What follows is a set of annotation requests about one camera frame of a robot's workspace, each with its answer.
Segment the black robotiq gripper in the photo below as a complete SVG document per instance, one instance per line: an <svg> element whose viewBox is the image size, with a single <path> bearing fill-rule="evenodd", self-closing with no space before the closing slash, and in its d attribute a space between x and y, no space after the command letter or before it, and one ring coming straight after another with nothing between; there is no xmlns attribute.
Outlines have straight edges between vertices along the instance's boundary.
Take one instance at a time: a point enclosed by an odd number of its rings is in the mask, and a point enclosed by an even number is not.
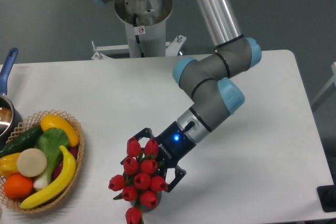
<svg viewBox="0 0 336 224"><path fill-rule="evenodd" d="M167 184L167 193L187 174L186 170L178 166L178 162L195 146L195 141L187 132L195 125L192 121L181 129L178 123L173 122L160 135L154 138L150 128L144 128L127 141L127 156L120 162L124 164L127 158L136 160L139 164L148 159L155 160L155 140L159 144L158 159L163 161L163 168L159 168L159 175L166 179L168 168L174 168L174 179Z"/></svg>

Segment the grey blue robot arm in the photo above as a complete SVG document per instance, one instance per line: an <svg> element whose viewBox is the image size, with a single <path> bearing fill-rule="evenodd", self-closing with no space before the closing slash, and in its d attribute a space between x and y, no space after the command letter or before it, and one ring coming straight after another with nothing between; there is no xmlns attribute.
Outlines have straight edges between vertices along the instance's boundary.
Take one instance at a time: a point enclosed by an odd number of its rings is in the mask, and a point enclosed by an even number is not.
<svg viewBox="0 0 336 224"><path fill-rule="evenodd" d="M95 0L114 2L117 16L124 23L130 57L167 56L166 21L172 12L172 0ZM185 176L179 160L214 131L244 103L242 92L231 78L247 71L261 60L258 43L244 37L229 0L197 0L211 35L215 52L202 60L181 59L173 68L173 78L191 98L193 105L164 130L156 140L160 175L169 168L175 177L172 190Z"/></svg>

